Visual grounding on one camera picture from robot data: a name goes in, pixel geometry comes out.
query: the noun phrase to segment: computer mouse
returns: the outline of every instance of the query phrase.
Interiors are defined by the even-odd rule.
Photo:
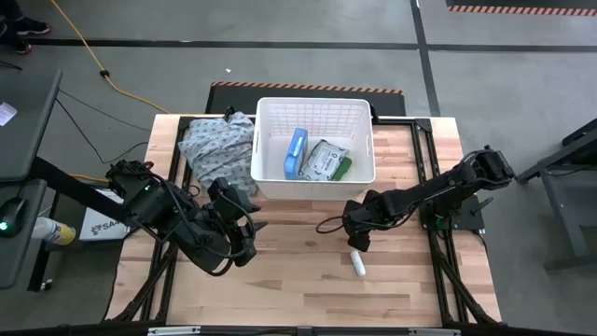
[[[0,206],[0,237],[12,238],[21,232],[24,208],[25,200],[21,197],[13,197]]]

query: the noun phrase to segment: green object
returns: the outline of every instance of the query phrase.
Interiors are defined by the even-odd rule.
[[[334,175],[332,176],[332,181],[340,181],[352,165],[352,160],[350,160],[349,158],[344,158],[344,160],[342,160],[342,162],[340,163],[340,167],[338,167],[336,173],[334,173]]]

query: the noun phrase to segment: black mat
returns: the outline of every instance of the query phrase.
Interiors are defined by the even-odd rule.
[[[227,81],[212,83],[205,113],[224,114],[228,106],[233,106],[244,114],[255,114],[257,101],[263,97],[364,99],[376,108],[379,116],[407,115],[402,90],[398,89]]]
[[[461,13],[596,16],[595,0],[446,0]]]

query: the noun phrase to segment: white cylinder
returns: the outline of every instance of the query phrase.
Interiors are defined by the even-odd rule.
[[[351,252],[351,260],[353,261],[356,275],[365,276],[365,265],[363,264],[363,260],[361,260],[361,256],[358,254],[357,250],[353,250],[353,252]]]
[[[54,219],[38,217],[31,238],[43,239],[56,245],[68,245],[76,237],[76,230]]]

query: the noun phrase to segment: wooden table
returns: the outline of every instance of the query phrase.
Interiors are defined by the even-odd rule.
[[[163,177],[170,169],[179,118],[156,116],[149,139],[146,161],[153,161],[153,171]],[[431,120],[443,172],[463,156],[460,138],[455,119]],[[411,141],[407,127],[374,127],[377,180],[371,189],[404,189],[417,184]],[[424,141],[423,153],[427,153]],[[179,180],[184,164],[182,160]],[[214,278],[179,253],[168,324],[441,325],[429,244],[416,215],[401,228],[371,233],[370,250],[361,254],[367,275],[359,278],[350,260],[347,235],[343,231],[322,235],[314,230],[321,220],[340,214],[345,202],[268,201],[262,197],[253,201],[262,206],[254,219],[269,221],[257,235],[257,256],[247,266],[232,267],[226,275]],[[499,320],[480,239],[469,231],[455,231],[454,243],[464,283],[485,311]],[[146,280],[153,245],[143,231],[124,243],[108,317],[117,315]],[[456,316],[450,285],[447,290]],[[155,307],[160,293],[158,285]]]

